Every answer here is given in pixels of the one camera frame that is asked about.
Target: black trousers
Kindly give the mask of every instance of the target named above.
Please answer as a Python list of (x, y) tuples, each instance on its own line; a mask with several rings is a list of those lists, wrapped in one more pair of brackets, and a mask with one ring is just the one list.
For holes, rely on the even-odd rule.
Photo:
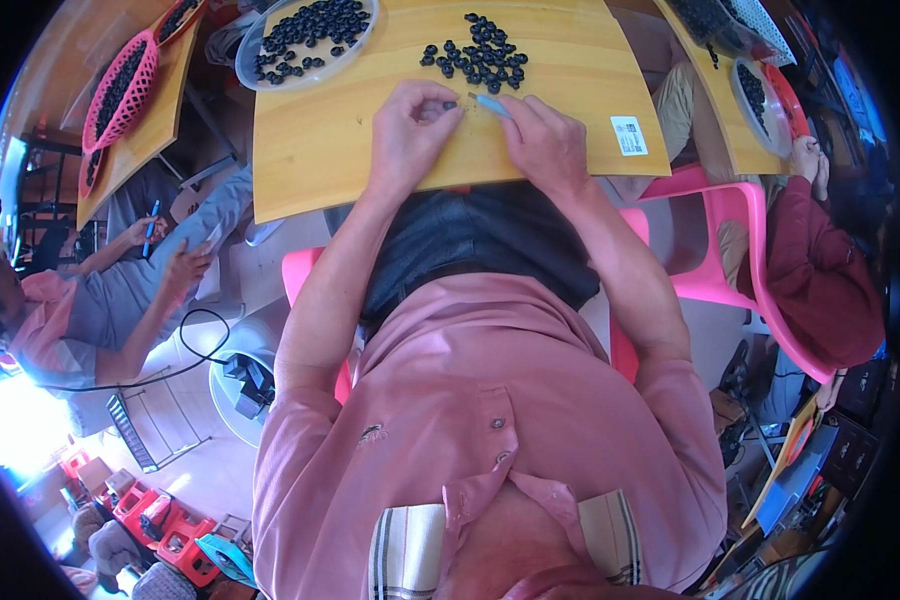
[[(335, 235), (353, 204), (323, 211)], [(424, 283), (460, 273), (535, 278), (580, 308), (600, 277), (573, 225), (526, 180), (412, 194), (400, 207), (373, 267), (360, 311), (364, 339)]]

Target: pink plastic basket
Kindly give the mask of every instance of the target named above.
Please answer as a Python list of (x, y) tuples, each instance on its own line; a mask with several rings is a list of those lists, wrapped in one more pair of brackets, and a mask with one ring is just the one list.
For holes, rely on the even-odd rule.
[[(136, 73), (133, 75), (133, 80), (126, 88), (126, 91), (123, 92), (120, 106), (113, 113), (113, 118), (110, 119), (110, 123), (103, 131), (103, 135), (97, 139), (97, 117), (104, 103), (104, 94), (114, 80), (117, 79), (120, 68), (131, 57), (133, 49), (140, 45), (140, 42), (145, 42), (146, 47), (144, 48), (144, 55), (140, 59), (140, 64), (137, 65)], [(120, 54), (117, 54), (117, 57), (113, 59), (109, 68), (106, 69), (106, 73), (103, 74), (103, 79), (96, 87), (93, 100), (90, 102), (90, 110), (87, 111), (86, 121), (83, 122), (84, 154), (107, 148), (125, 134), (131, 128), (136, 118), (143, 113), (144, 104), (147, 101), (148, 94), (150, 94), (151, 86), (154, 84), (154, 78), (156, 78), (158, 57), (159, 52), (157, 51), (154, 32), (144, 29), (134, 35), (129, 42), (126, 42), (126, 45), (120, 50)]]

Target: red plastic stool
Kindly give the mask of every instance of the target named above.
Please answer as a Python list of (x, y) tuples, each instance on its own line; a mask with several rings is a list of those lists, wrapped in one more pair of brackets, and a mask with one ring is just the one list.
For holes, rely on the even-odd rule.
[(60, 459), (60, 468), (63, 470), (63, 473), (67, 474), (67, 477), (77, 479), (77, 469), (89, 462), (90, 457), (87, 456), (86, 450), (73, 446), (70, 453)]
[(137, 542), (144, 546), (151, 545), (154, 541), (144, 535), (143, 529), (140, 528), (140, 515), (154, 504), (157, 498), (160, 498), (160, 492), (148, 489), (138, 481), (120, 498), (117, 508), (113, 509), (113, 518), (122, 523)]
[(210, 533), (216, 526), (217, 522), (209, 516), (196, 524), (186, 517), (178, 518), (164, 529), (156, 555), (198, 588), (209, 586), (221, 571), (197, 545), (197, 538)]
[[(144, 530), (140, 528), (140, 516), (145, 510), (150, 508), (160, 498), (160, 492), (156, 489), (148, 489), (139, 481), (126, 491), (117, 508), (113, 510), (113, 518), (123, 524), (133, 537), (140, 544), (150, 547), (156, 545), (157, 540), (148, 537)], [(179, 519), (186, 519), (189, 512), (180, 506), (180, 502), (173, 500), (169, 504), (169, 513), (167, 514), (167, 523), (173, 523)]]

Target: embroidered logo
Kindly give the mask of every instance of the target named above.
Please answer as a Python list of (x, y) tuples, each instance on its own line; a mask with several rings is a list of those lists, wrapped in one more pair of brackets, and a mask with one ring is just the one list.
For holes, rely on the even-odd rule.
[(360, 435), (360, 440), (357, 441), (357, 446), (363, 444), (364, 442), (376, 442), (377, 440), (385, 440), (388, 434), (384, 430), (383, 425), (371, 425), (366, 429), (363, 429), (363, 434)]

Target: clear plastic bowl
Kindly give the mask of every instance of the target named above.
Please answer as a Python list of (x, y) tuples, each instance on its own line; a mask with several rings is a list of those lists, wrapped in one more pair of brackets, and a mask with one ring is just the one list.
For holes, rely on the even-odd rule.
[[(740, 82), (740, 76), (737, 75), (738, 65), (746, 67), (754, 77), (760, 80), (760, 84), (763, 86), (763, 123), (767, 127), (766, 131), (760, 126), (760, 122), (756, 120), (756, 113), (751, 108), (750, 102), (747, 101), (743, 83)], [(730, 87), (733, 90), (733, 96), (737, 99), (740, 112), (744, 114), (744, 119), (749, 124), (753, 134), (760, 140), (760, 144), (767, 149), (767, 152), (772, 152), (781, 159), (788, 159), (793, 151), (793, 141), (790, 136), (790, 123), (787, 120), (787, 113), (783, 109), (783, 103), (780, 102), (777, 91), (770, 85), (767, 78), (763, 76), (760, 67), (742, 56), (735, 58), (733, 66), (730, 68), (733, 69), (730, 74)]]
[[(266, 79), (257, 80), (253, 73), (254, 58), (260, 54), (261, 43), (264, 36), (270, 33), (271, 27), (267, 25), (268, 20), (274, 13), (280, 13), (273, 22), (279, 22), (281, 18), (292, 17), (300, 7), (309, 6), (316, 0), (281, 0), (271, 6), (266, 12), (260, 15), (260, 18), (246, 30), (243, 41), (240, 42), (240, 48), (237, 49), (237, 58), (234, 62), (234, 69), (237, 71), (237, 78), (246, 88), (255, 91), (297, 91), (311, 88), (321, 82), (325, 82), (334, 75), (337, 75), (346, 69), (360, 54), (373, 32), (373, 26), (377, 23), (380, 16), (379, 0), (360, 0), (363, 3), (363, 10), (370, 13), (369, 27), (366, 31), (360, 33), (357, 37), (357, 43), (352, 48), (347, 48), (347, 44), (339, 44), (346, 48), (346, 51), (340, 56), (330, 55), (330, 49), (338, 45), (333, 43), (329, 37), (319, 40), (312, 48), (307, 48), (303, 44), (289, 46), (288, 50), (296, 53), (296, 58), (291, 62), (293, 66), (300, 66), (303, 57), (312, 59), (321, 58), (326, 63), (319, 68), (311, 68), (303, 72), (303, 77), (288, 77), (279, 85), (272, 85)], [(274, 70), (275, 64), (264, 67), (267, 70)]]

